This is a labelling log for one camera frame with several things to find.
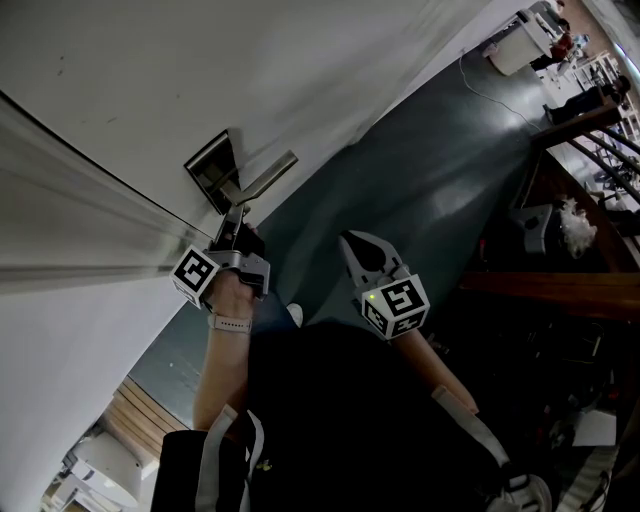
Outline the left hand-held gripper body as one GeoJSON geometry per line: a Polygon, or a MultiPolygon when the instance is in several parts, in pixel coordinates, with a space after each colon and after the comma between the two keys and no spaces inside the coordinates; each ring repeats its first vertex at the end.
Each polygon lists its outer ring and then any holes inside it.
{"type": "Polygon", "coordinates": [[[268,294],[270,264],[261,256],[220,248],[211,242],[200,250],[190,245],[170,273],[175,289],[198,309],[211,310],[208,289],[219,271],[232,271],[241,283],[250,286],[257,298],[268,294]]]}

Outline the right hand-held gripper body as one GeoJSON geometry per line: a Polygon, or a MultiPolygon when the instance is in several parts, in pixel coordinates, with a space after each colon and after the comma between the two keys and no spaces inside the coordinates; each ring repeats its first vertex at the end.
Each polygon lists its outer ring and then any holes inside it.
{"type": "Polygon", "coordinates": [[[387,269],[360,270],[360,312],[385,340],[421,327],[430,302],[418,274],[400,263],[387,269]]]}

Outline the person's left hand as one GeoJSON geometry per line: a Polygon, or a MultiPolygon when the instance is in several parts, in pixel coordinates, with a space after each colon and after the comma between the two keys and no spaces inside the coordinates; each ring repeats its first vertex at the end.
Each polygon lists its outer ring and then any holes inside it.
{"type": "Polygon", "coordinates": [[[253,289],[232,271],[218,272],[205,292],[212,311],[224,317],[247,320],[253,317],[253,289]]]}

